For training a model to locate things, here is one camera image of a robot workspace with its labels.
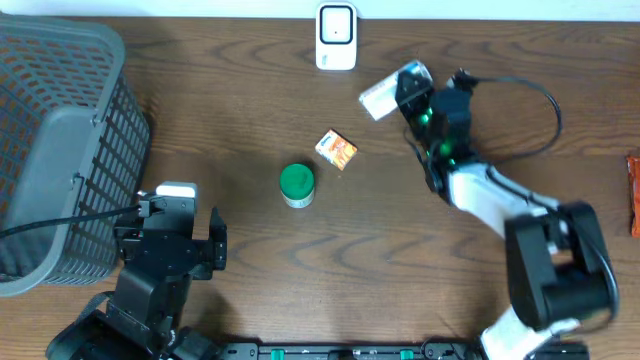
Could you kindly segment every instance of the white wall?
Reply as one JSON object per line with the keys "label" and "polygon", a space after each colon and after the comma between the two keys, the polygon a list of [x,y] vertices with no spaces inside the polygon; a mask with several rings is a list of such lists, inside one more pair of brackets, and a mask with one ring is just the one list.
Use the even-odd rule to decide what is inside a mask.
{"label": "white wall", "polygon": [[[25,15],[312,18],[314,0],[0,0]],[[640,21],[640,0],[352,0],[361,18]]]}

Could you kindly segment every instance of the laundry basket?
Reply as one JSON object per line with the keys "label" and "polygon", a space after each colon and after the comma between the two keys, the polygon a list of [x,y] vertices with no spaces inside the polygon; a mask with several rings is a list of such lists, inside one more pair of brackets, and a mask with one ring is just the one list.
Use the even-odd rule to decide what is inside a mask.
{"label": "laundry basket", "polygon": [[[106,26],[0,16],[2,228],[131,205],[150,131],[124,54]],[[0,296],[105,278],[118,259],[115,220],[0,239]]]}

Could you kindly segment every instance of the tabletop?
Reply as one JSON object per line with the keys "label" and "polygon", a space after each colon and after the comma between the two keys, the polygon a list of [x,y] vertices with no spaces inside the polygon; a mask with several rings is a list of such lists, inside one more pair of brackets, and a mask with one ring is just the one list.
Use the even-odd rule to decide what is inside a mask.
{"label": "tabletop", "polygon": [[[507,309],[503,241],[429,192],[399,113],[374,122],[358,103],[419,59],[438,86],[463,67],[527,77],[558,99],[559,142],[500,170],[595,208],[622,304],[614,324],[585,340],[592,359],[640,356],[640,240],[629,235],[625,161],[640,142],[639,25],[361,20],[355,69],[323,72],[310,20],[90,20],[122,36],[125,74],[153,119],[143,188],[194,182],[194,236],[207,236],[213,206],[229,227],[227,269],[193,283],[182,325],[220,341],[420,343],[477,336]],[[554,132],[545,98],[517,85],[482,85],[472,111],[475,144],[492,160]],[[330,128],[358,147],[342,172],[315,155]],[[278,187],[280,171],[300,161],[313,164],[317,180],[301,210]],[[0,358],[43,358],[116,275],[0,299]]]}

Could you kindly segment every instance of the small white jar with green lid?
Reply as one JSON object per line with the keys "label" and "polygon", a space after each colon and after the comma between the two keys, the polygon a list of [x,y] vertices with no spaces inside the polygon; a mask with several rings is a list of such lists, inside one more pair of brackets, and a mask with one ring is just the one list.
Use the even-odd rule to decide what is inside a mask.
{"label": "small white jar with green lid", "polygon": [[287,205],[295,209],[307,207],[313,201],[315,179],[313,172],[302,164],[292,164],[280,174],[280,191]]}

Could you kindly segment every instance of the green lid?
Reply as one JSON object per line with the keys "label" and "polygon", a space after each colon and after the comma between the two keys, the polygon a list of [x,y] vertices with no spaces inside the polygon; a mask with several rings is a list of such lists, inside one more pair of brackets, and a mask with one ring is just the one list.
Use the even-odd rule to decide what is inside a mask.
{"label": "green lid", "polygon": [[291,200],[302,200],[313,191],[315,180],[311,169],[302,164],[289,165],[280,174],[280,190]]}

